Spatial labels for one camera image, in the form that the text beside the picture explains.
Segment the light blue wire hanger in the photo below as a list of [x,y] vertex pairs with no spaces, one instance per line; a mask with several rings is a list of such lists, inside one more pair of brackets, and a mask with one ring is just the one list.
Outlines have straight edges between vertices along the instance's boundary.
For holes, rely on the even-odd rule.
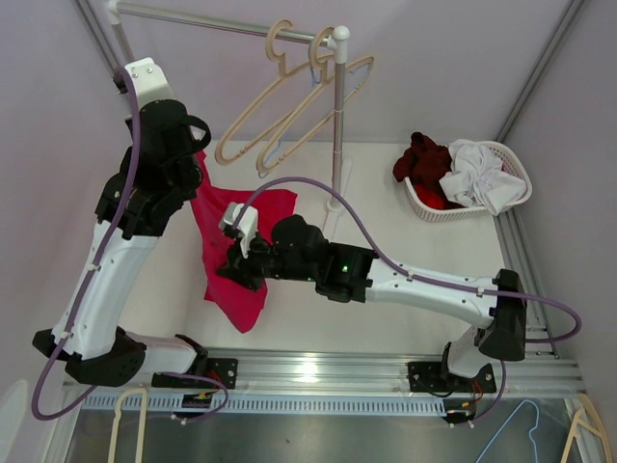
[[258,176],[271,176],[302,145],[331,124],[335,115],[362,90],[373,68],[372,56],[354,60],[345,65],[341,84],[336,83],[333,66],[327,66],[329,75],[315,67],[308,68],[311,79],[308,94],[297,108],[257,136],[259,154],[255,167]]

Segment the beige hanger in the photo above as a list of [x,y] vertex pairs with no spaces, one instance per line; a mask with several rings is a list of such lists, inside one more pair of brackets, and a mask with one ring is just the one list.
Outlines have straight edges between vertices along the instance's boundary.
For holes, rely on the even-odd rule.
[[[342,83],[342,74],[344,72],[345,65],[347,64],[347,48],[350,37],[349,30],[344,26],[325,28],[308,42],[308,59],[299,66],[289,69],[286,67],[286,55],[283,52],[279,53],[275,50],[274,41],[283,32],[289,32],[292,27],[293,24],[291,21],[282,19],[275,23],[266,35],[266,56],[269,61],[278,65],[279,77],[244,110],[244,112],[236,119],[234,123],[230,125],[223,137],[218,141],[218,145],[215,149],[215,160],[218,164],[227,166],[235,162],[238,158],[246,154],[246,152],[251,150],[256,145],[258,135],[251,142],[249,142],[248,145],[233,156],[224,156],[225,145],[231,136],[234,135],[244,121],[289,78],[311,67],[315,67],[317,70],[326,71],[326,74],[329,75],[330,73],[327,71],[327,66],[333,66],[335,70],[336,83]],[[335,123],[342,122],[342,109],[335,115],[334,121]]]
[[[303,71],[309,74],[310,90],[296,107],[258,137],[260,141],[267,141],[256,161],[257,172],[262,178],[268,177],[276,167],[297,151],[302,144],[308,142],[328,122],[333,122],[335,125],[335,156],[341,156],[345,104],[361,90],[375,64],[375,58],[371,55],[351,61],[348,57],[350,31],[345,26],[336,26],[326,27],[318,34],[311,36],[308,41],[306,61],[289,69],[286,66],[286,55],[275,50],[274,41],[279,39],[284,32],[292,33],[293,31],[293,23],[282,19],[270,28],[266,36],[266,56],[268,60],[278,65],[279,76],[275,83],[266,89],[261,98],[270,96],[289,78]],[[333,108],[324,114],[323,118],[302,135],[291,148],[281,151],[283,136],[330,87],[334,88]]]

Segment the bright red t shirt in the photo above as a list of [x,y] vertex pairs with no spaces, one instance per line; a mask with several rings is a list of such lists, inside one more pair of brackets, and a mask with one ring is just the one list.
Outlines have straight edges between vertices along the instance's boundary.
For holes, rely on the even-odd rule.
[[446,203],[442,196],[431,188],[423,184],[415,184],[414,189],[418,199],[427,207],[436,210],[445,210]]

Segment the maroon t shirt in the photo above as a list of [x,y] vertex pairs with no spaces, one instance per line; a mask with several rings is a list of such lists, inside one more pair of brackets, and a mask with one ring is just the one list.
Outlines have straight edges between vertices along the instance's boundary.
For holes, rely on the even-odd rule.
[[392,173],[398,182],[408,177],[412,184],[434,187],[450,171],[451,162],[447,146],[438,145],[421,132],[414,132],[410,146],[396,160]]

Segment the white t shirt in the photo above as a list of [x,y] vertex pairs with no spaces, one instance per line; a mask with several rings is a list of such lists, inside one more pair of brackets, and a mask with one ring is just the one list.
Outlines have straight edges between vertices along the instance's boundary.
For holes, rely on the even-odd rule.
[[450,171],[439,184],[446,198],[463,207],[484,206],[497,216],[526,192],[523,179],[508,174],[486,145],[459,139],[448,146]]

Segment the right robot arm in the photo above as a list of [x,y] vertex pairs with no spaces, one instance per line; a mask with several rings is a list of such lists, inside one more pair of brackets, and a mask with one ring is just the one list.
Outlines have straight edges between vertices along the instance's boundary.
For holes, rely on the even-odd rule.
[[234,229],[226,260],[216,273],[247,289],[266,280],[308,282],[317,294],[338,303],[395,303],[457,318],[468,330],[444,349],[439,378],[449,390],[463,389],[492,360],[520,362],[525,357],[526,303],[519,275],[501,269],[493,277],[423,275],[401,262],[387,262],[367,248],[335,243],[297,214],[280,220],[269,239],[254,219]]

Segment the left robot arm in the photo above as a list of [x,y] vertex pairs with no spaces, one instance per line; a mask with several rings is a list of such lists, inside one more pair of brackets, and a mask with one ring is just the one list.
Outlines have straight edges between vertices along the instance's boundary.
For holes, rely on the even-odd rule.
[[95,209],[94,239],[80,287],[61,321],[35,333],[33,345],[64,363],[76,382],[119,387],[149,375],[155,387],[201,384],[207,352],[183,335],[156,338],[119,325],[148,254],[171,217],[196,198],[202,182],[197,154],[210,142],[208,125],[174,99],[139,112],[137,156],[128,152],[105,184]]

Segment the beige hanger floor right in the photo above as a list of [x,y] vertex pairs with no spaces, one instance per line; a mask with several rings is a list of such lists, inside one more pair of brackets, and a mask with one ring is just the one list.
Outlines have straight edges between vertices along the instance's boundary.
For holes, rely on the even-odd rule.
[[612,462],[607,433],[602,419],[587,394],[578,394],[572,406],[571,424],[562,450],[560,462],[574,459],[580,462]]

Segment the white clothes rack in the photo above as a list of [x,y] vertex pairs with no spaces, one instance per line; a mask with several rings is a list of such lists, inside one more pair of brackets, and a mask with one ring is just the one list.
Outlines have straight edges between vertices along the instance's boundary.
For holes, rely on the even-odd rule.
[[[274,165],[269,165],[266,161],[267,156],[272,152],[274,144],[281,140],[283,133],[295,122],[305,109],[321,94],[329,85],[334,86],[334,109],[324,117],[314,128],[309,130],[300,140],[286,151],[282,158],[288,157],[297,150],[303,143],[311,139],[328,121],[334,122],[333,140],[333,168],[332,168],[332,188],[334,192],[327,204],[327,215],[323,232],[326,236],[332,237],[339,217],[343,210],[342,199],[351,174],[352,163],[343,158],[343,127],[344,127],[344,105],[349,97],[357,91],[345,92],[345,79],[347,72],[357,69],[364,65],[371,67],[374,59],[368,56],[364,59],[350,63],[348,61],[348,45],[350,40],[350,30],[343,26],[327,27],[317,35],[302,34],[294,30],[291,21],[282,19],[270,27],[260,26],[252,23],[233,22],[221,18],[203,16],[198,14],[186,14],[165,9],[156,9],[141,5],[134,5],[123,1],[109,1],[106,6],[110,23],[117,35],[117,40],[121,46],[122,53],[127,59],[132,58],[132,50],[121,25],[121,15],[130,14],[138,17],[145,17],[180,24],[188,24],[208,29],[222,30],[236,34],[263,37],[266,39],[265,51],[267,58],[278,65],[279,77],[267,87],[237,120],[228,128],[223,138],[219,141],[215,158],[221,165],[228,165],[241,157],[246,151],[262,141],[268,140],[268,145],[260,152],[256,162],[257,171],[262,175],[269,174]],[[308,46],[308,60],[296,68],[286,68],[286,58],[283,53],[279,53],[274,48],[274,41],[290,41],[303,43]],[[232,158],[223,156],[223,148],[230,137],[240,128],[254,110],[283,82],[300,72],[309,68],[319,71],[319,79],[313,85],[308,96],[295,109],[283,116],[278,122],[272,124],[264,132],[258,135],[244,149],[236,153]]]

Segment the white perforated plastic basket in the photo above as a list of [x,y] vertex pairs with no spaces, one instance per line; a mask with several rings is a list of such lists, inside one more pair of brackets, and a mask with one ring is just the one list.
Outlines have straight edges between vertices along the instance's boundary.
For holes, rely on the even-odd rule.
[[[518,178],[524,182],[524,190],[521,196],[516,200],[508,202],[501,211],[505,212],[515,205],[524,204],[531,197],[532,185],[529,175],[523,167],[520,159],[508,147],[498,142],[482,141],[480,142],[480,145],[489,149],[503,162],[503,168],[506,174]],[[490,214],[490,211],[484,205],[456,209],[436,209],[420,199],[420,196],[417,194],[417,190],[412,185],[411,180],[408,177],[404,178],[403,185],[407,189],[408,198],[413,211],[420,219],[426,222],[439,223],[464,218],[487,216]]]

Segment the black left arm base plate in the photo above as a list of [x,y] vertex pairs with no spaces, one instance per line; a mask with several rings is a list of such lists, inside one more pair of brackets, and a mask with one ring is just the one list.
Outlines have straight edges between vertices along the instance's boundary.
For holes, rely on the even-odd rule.
[[217,385],[205,381],[205,379],[210,379],[221,383],[229,390],[234,390],[238,366],[239,362],[235,358],[208,358],[201,367],[191,368],[186,372],[186,375],[191,375],[191,378],[180,378],[169,373],[156,373],[152,376],[151,386],[167,389],[218,389]]

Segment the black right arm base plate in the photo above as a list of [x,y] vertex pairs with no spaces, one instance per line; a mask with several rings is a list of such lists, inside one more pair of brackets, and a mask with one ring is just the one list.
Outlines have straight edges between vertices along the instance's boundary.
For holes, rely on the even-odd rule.
[[409,362],[407,372],[412,393],[446,398],[452,394],[471,394],[473,385],[479,386],[482,393],[497,392],[496,377],[490,364],[481,368],[472,378],[446,372],[441,362]]

